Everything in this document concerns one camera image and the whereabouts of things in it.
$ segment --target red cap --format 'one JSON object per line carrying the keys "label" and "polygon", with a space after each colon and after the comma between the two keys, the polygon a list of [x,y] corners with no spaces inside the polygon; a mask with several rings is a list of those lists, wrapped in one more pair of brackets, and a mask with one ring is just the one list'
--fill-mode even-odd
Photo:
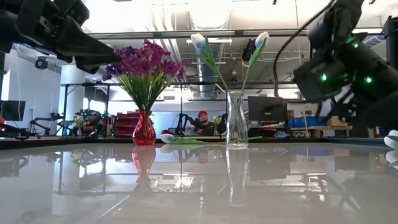
{"label": "red cap", "polygon": [[202,114],[206,114],[207,115],[207,112],[206,111],[199,111],[198,117],[200,117],[200,115],[202,115]]}

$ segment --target camera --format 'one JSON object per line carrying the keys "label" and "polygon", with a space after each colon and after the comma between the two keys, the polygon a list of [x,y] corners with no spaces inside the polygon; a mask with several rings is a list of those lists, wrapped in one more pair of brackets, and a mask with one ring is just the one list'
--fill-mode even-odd
{"label": "camera", "polygon": [[35,63],[35,67],[39,70],[45,70],[49,67],[49,62],[46,61],[45,57],[38,57]]}

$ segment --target computer monitor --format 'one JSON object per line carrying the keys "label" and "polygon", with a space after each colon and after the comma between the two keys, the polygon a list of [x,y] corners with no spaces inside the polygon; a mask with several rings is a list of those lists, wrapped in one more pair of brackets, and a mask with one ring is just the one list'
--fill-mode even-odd
{"label": "computer monitor", "polygon": [[25,104],[26,101],[0,101],[1,116],[6,121],[22,121],[24,119]]}
{"label": "computer monitor", "polygon": [[287,105],[282,98],[249,96],[249,120],[279,123],[287,119]]}

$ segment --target cardboard box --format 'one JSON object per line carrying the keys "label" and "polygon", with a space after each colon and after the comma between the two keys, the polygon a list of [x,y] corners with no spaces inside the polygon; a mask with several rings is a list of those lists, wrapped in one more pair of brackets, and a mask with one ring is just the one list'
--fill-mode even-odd
{"label": "cardboard box", "polygon": [[342,123],[337,119],[338,117],[331,117],[326,123],[327,126],[347,126],[347,123]]}

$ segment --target reflective table surface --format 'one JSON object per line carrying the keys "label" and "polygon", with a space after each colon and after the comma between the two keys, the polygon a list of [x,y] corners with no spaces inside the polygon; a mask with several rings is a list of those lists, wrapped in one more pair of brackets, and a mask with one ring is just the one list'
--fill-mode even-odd
{"label": "reflective table surface", "polygon": [[389,148],[79,144],[0,151],[0,223],[397,223]]}

